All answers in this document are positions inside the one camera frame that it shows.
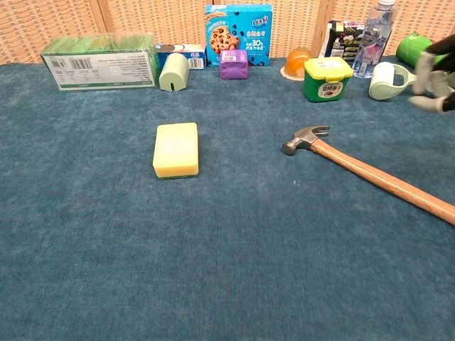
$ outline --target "green cup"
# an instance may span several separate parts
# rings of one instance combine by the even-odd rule
[[[431,39],[421,36],[418,33],[411,33],[398,45],[396,52],[397,58],[415,68],[420,53],[425,51],[431,44],[433,44]],[[435,62],[439,62],[443,57],[443,55],[438,56]]]

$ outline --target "yellow sponge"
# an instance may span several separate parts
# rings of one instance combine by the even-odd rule
[[[158,178],[181,178],[199,173],[196,123],[163,124],[156,130],[153,167]]]

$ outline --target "white lint roller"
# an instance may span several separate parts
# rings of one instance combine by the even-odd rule
[[[394,76],[403,76],[403,85],[393,85]],[[417,77],[401,65],[382,62],[376,65],[370,83],[370,97],[377,101],[389,99],[403,92]]]

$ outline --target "purple package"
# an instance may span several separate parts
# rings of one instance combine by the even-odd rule
[[[221,50],[220,74],[222,80],[246,80],[248,57],[246,50]]]

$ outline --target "blue box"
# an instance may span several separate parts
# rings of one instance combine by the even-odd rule
[[[159,66],[162,69],[171,53],[180,53],[188,59],[191,70],[204,70],[206,64],[205,45],[201,44],[157,44]]]
[[[207,66],[220,64],[221,50],[246,50],[248,65],[268,65],[272,14],[272,5],[206,6]]]

